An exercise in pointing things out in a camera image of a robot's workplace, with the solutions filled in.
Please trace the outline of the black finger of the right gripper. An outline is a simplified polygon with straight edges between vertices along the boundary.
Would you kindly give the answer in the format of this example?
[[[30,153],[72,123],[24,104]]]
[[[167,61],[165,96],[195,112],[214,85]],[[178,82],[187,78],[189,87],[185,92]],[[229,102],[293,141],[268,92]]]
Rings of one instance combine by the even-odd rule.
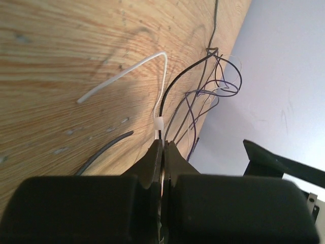
[[[282,178],[288,174],[307,182],[324,182],[324,172],[319,169],[276,155],[249,140],[243,144],[249,158],[245,175]]]

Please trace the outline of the white zip tie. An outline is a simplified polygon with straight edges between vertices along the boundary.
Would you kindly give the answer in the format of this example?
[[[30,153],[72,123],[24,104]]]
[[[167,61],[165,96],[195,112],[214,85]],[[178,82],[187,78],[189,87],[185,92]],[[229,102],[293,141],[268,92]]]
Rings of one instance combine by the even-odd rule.
[[[142,66],[143,64],[151,61],[152,59],[155,59],[159,56],[162,56],[164,59],[164,66],[162,69],[162,75],[161,75],[161,81],[159,81],[158,78],[158,83],[156,85],[156,87],[158,88],[158,92],[157,92],[157,98],[155,100],[154,106],[152,108],[152,121],[153,121],[153,127],[154,127],[154,139],[158,139],[158,133],[159,131],[163,131],[164,130],[164,120],[163,117],[161,115],[156,115],[156,111],[158,109],[158,104],[159,102],[162,101],[163,98],[163,93],[164,93],[164,88],[165,88],[165,81],[166,81],[166,75],[167,75],[167,67],[168,67],[168,55],[165,51],[160,51],[157,53],[154,53],[144,59],[142,59],[141,61],[137,62],[136,64],[122,70],[120,73],[118,73],[117,75],[107,79],[106,81],[100,83],[99,85],[95,86],[93,89],[91,89],[90,91],[88,91],[87,93],[85,93],[83,96],[81,96],[76,103],[77,104],[81,104],[83,102],[85,102],[87,99],[89,99],[92,95],[94,95],[95,93],[97,93],[98,91],[100,91],[101,89],[105,88],[106,86],[110,85],[111,83],[117,81],[118,79],[124,77],[125,75],[127,75],[128,73],[130,73],[131,71],[139,68],[140,66]]]

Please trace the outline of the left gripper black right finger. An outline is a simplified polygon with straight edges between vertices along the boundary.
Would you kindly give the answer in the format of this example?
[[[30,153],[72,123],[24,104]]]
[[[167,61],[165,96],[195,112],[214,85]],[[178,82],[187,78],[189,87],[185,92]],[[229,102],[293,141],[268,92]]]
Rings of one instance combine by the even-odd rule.
[[[199,173],[165,146],[167,243],[319,243],[307,194],[278,177]]]

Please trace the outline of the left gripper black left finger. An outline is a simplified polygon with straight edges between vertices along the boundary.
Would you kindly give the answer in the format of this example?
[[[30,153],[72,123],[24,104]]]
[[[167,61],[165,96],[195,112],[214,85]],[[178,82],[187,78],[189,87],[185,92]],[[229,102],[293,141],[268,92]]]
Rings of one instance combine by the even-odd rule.
[[[163,142],[115,176],[37,176],[16,189],[1,243],[163,243]]]

